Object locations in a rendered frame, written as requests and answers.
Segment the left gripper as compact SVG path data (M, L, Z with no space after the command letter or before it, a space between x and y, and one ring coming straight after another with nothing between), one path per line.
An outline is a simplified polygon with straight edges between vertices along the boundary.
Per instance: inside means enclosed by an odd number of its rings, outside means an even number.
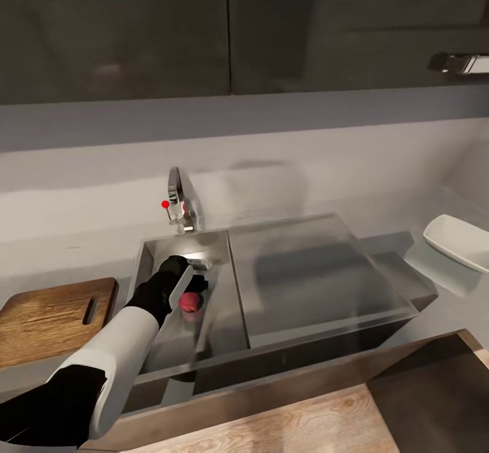
M209 282L202 275L193 275L192 281L187 286L185 293L202 293L209 287Z

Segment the vidalia onion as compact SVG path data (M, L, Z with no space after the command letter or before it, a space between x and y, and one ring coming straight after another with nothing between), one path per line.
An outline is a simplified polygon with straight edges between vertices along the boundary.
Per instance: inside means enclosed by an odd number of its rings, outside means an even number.
M184 311L197 311L197 305L199 304L199 295L197 293L183 293L179 300L179 306Z

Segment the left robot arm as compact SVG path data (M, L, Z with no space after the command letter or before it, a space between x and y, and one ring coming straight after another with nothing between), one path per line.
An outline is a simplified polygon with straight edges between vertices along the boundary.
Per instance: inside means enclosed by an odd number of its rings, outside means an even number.
M75 453L119 418L167 314L209 282L206 259L171 255L97 335L40 387L0 403L0 453Z

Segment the bowl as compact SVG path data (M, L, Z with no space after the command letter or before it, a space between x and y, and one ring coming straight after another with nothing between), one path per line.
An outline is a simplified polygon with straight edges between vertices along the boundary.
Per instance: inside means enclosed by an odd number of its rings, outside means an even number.
M430 221L423 239L452 261L489 274L489 232L455 217L441 215Z

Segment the cutting board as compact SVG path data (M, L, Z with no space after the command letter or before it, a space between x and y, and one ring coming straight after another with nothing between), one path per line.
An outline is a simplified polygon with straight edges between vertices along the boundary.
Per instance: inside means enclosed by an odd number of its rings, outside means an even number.
M116 287L107 277L13 295L0 310L0 368L79 350L106 327Z

